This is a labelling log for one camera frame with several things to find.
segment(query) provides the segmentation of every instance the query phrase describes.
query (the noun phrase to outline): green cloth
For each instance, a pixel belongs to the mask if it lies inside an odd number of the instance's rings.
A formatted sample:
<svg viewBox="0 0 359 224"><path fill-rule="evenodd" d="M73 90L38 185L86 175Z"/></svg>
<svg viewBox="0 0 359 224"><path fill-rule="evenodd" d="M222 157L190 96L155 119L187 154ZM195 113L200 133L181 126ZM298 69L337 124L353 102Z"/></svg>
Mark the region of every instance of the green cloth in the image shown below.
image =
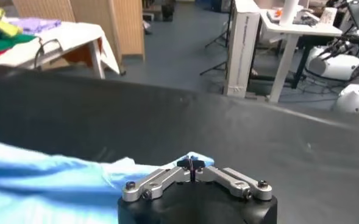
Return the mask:
<svg viewBox="0 0 359 224"><path fill-rule="evenodd" d="M4 35L0 39L0 51L10 49L20 43L29 42L34 38L36 38L36 36L26 35L26 34L17 34L14 37L7 37Z"/></svg>

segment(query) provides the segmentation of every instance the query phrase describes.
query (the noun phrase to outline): white box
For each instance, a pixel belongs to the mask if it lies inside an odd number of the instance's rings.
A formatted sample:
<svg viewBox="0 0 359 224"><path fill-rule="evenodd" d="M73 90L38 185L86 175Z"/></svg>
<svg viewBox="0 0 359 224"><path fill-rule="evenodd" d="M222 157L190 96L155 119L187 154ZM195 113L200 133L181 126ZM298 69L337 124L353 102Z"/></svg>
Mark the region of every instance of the white box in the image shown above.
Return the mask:
<svg viewBox="0 0 359 224"><path fill-rule="evenodd" d="M244 98L260 19L254 0L235 0L224 94Z"/></svg>

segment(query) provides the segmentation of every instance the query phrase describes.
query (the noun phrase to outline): white desk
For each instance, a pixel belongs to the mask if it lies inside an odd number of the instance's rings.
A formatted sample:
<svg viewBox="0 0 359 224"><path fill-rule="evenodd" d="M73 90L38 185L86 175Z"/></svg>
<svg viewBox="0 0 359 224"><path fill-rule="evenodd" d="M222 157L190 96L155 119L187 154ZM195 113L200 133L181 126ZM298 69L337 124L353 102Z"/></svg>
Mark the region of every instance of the white desk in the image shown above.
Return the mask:
<svg viewBox="0 0 359 224"><path fill-rule="evenodd" d="M283 84L285 83L285 79L291 66L294 50L296 49L299 37L302 35L338 37L342 34L342 30L325 24L318 24L317 26L313 27L297 24L292 24L290 26L280 26L270 21L267 16L267 9L260 10L260 17L267 31L286 34L285 50L279 64L277 75L275 76L274 84L272 85L269 98L270 102L278 102L279 96L282 92Z"/></svg>
<svg viewBox="0 0 359 224"><path fill-rule="evenodd" d="M93 69L101 79L105 78L102 63L119 74L119 67L114 57L113 51L106 39L105 33L99 25L88 23L62 22L62 25L51 30L37 34L45 43L56 39L58 42L50 42L44 46L44 55L37 59L37 66L45 64L51 60L61 57L78 47L89 45ZM102 40L101 50L99 50L98 39ZM36 38L28 43L17 44L6 53L0 55L0 65L13 67L34 68L34 59L41 44Z"/></svg>

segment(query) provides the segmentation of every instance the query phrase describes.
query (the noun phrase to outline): black tablecloth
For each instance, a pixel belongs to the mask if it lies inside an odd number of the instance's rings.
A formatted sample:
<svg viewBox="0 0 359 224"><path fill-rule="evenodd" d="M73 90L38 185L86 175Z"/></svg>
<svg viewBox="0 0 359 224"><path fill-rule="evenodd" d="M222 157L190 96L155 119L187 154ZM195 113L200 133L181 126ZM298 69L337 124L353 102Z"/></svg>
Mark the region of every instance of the black tablecloth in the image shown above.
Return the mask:
<svg viewBox="0 0 359 224"><path fill-rule="evenodd" d="M0 141L156 165L199 152L269 181L280 223L359 223L359 115L0 67Z"/></svg>

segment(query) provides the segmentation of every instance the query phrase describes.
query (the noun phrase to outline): light blue towel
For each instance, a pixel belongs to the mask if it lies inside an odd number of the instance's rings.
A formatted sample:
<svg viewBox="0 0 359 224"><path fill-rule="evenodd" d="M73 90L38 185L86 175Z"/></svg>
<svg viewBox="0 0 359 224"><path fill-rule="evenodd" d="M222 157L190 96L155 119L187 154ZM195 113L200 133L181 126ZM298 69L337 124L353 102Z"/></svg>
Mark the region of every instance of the light blue towel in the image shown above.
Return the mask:
<svg viewBox="0 0 359 224"><path fill-rule="evenodd" d="M194 152L188 156L214 163ZM130 158L94 163L0 144L0 224L118 223L121 188L158 168Z"/></svg>

